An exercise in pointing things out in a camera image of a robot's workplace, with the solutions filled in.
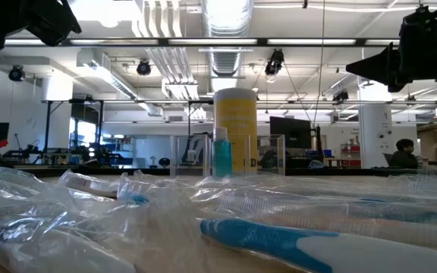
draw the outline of person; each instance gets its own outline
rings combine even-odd
[[[395,144],[397,152],[392,155],[390,166],[401,168],[417,168],[418,163],[414,152],[414,142],[412,140],[399,140]]]

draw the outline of ceiling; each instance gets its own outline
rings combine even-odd
[[[253,18],[250,28],[251,37],[297,37],[297,38],[397,38],[402,18],[413,11],[389,11],[389,12],[343,12],[323,11],[327,8],[391,8],[416,7],[418,1],[400,0],[309,0],[309,8],[280,8],[284,5],[303,4],[300,1],[275,1],[256,0],[254,2]],[[437,0],[423,4],[437,6]],[[202,14],[199,0],[181,1],[181,29],[186,37],[203,36]],[[135,37],[131,30],[131,22],[123,20],[114,28],[103,27],[97,20],[82,20],[80,25],[83,32],[80,35],[71,34],[73,38],[131,38]],[[26,31],[12,36],[12,38],[34,38]],[[263,73],[263,65],[272,54],[272,47],[256,47],[252,52],[244,53],[241,64],[239,87],[258,89],[260,100],[286,100],[286,99],[332,99],[332,95],[339,89],[346,89],[350,99],[357,99],[357,77],[350,75],[341,85],[334,89],[330,87],[339,80],[349,75],[344,66],[362,58],[360,48],[284,48],[285,67],[282,68],[274,83],[267,83]],[[116,90],[96,77],[82,74],[81,67],[77,67],[76,47],[59,48],[21,48],[8,47],[0,51],[0,56],[45,56],[66,67],[69,71],[77,74],[86,88],[76,89],[75,92],[92,93],[96,98],[116,99]],[[381,48],[367,48],[365,56],[371,56],[381,52]],[[166,99],[161,93],[162,76],[153,67],[149,76],[137,75],[136,67],[140,59],[149,58],[145,48],[95,48],[96,54],[106,53],[112,60],[112,70],[123,77],[144,99]],[[199,48],[187,48],[187,58],[190,63],[194,78],[197,80],[198,92],[201,96],[210,94],[210,70],[206,53],[200,53]],[[436,86],[433,80],[418,81],[407,85],[401,92],[394,93],[393,99],[405,99],[407,94],[415,93],[423,89],[429,90]],[[422,100],[437,100],[437,91],[424,95],[419,93]],[[280,108],[281,105],[268,105],[271,108]]]

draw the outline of desk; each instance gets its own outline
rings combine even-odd
[[[329,166],[330,168],[333,168],[333,162],[337,162],[336,168],[351,168],[350,165],[344,165],[343,162],[358,162],[358,159],[355,158],[324,158],[323,163],[325,165]]]

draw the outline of bottle cap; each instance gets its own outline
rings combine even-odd
[[[214,140],[227,140],[227,128],[215,127],[213,129],[213,139]]]

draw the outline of toothbrush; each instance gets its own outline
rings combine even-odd
[[[437,272],[437,250],[335,232],[202,220],[202,234],[226,246],[272,256],[314,272]]]

